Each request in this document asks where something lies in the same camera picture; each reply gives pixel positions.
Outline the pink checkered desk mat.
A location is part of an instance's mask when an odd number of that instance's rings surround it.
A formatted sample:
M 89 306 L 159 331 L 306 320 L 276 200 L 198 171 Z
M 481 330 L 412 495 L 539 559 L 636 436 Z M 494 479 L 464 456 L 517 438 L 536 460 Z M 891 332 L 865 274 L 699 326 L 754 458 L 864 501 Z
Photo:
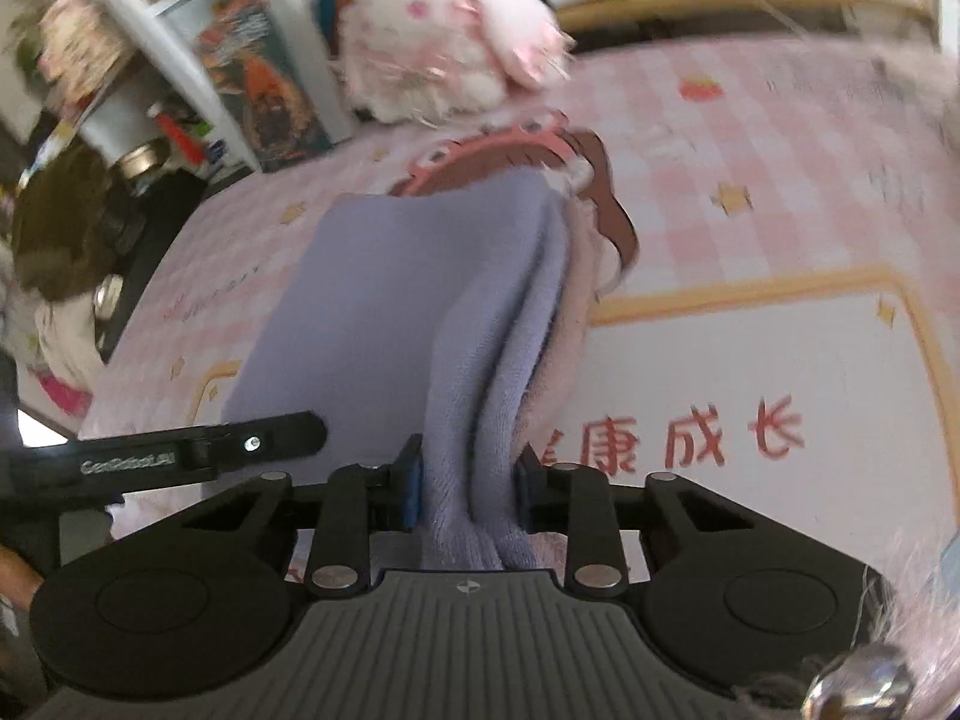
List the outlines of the pink checkered desk mat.
M 584 161 L 602 254 L 540 457 L 690 476 L 874 566 L 937 550 L 958 523 L 958 154 L 901 59 L 792 37 L 611 50 L 493 114 L 366 125 L 247 177 L 161 260 L 83 436 L 229 422 L 334 203 Z

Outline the Harry Potter book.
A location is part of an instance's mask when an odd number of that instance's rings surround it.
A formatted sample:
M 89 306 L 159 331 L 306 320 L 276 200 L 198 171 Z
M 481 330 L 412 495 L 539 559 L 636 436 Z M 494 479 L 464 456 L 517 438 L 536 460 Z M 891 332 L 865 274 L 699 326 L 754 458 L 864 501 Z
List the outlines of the Harry Potter book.
M 309 0 L 229 0 L 197 50 L 260 171 L 312 160 L 355 135 Z

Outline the brown olive cloth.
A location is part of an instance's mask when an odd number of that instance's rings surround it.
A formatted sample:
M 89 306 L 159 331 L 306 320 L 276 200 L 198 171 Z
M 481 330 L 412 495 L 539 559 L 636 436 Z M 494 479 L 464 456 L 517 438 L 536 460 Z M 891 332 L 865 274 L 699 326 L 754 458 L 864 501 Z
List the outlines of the brown olive cloth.
M 26 291 L 60 302 L 93 291 L 117 260 L 101 221 L 119 186 L 103 156 L 73 140 L 34 172 L 14 204 L 14 276 Z

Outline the purple and pink sweater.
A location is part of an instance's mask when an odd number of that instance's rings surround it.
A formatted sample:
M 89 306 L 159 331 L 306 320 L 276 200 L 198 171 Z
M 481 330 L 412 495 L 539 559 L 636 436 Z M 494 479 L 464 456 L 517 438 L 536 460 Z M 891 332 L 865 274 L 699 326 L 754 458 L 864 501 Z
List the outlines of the purple and pink sweater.
M 381 567 L 535 569 L 512 467 L 576 376 L 602 254 L 578 199 L 589 166 L 513 167 L 428 197 L 356 195 L 325 213 L 242 363 L 229 422 L 311 411 L 301 484 L 423 440 L 423 515 Z

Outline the white shelf unit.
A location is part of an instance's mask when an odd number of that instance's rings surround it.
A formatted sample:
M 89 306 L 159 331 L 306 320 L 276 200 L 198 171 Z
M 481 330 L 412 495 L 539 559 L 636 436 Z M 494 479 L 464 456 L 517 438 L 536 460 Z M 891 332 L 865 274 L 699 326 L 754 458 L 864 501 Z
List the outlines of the white shelf unit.
M 907 37 L 935 0 L 2 0 L 25 87 L 80 122 L 141 55 L 221 135 L 272 172 L 345 142 L 358 117 L 441 125 L 569 76 L 581 34 L 753 8 Z

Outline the metal bowl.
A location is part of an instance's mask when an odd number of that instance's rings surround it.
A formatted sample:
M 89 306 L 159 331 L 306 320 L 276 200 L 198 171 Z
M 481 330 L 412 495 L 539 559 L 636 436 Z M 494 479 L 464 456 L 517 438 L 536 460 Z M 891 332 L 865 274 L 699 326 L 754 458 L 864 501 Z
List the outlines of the metal bowl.
M 138 181 L 163 171 L 171 158 L 171 145 L 164 138 L 153 138 L 121 156 L 112 169 L 128 182 Z

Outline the red tassel ornament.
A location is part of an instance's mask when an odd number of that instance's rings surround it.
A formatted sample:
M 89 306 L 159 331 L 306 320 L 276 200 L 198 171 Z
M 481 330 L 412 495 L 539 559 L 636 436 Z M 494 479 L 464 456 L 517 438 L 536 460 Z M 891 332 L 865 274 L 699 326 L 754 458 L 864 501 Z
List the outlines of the red tassel ornament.
M 181 152 L 192 167 L 206 165 L 206 140 L 212 127 L 181 99 L 163 99 L 149 106 L 146 115 Z

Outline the pink white plush bunny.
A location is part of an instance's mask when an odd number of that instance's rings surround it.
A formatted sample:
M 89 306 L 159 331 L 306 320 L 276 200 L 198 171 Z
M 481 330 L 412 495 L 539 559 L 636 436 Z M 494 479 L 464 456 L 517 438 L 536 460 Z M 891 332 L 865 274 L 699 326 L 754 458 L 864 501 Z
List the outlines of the pink white plush bunny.
M 383 124 L 442 124 L 568 78 L 573 41 L 542 0 L 345 0 L 348 103 Z

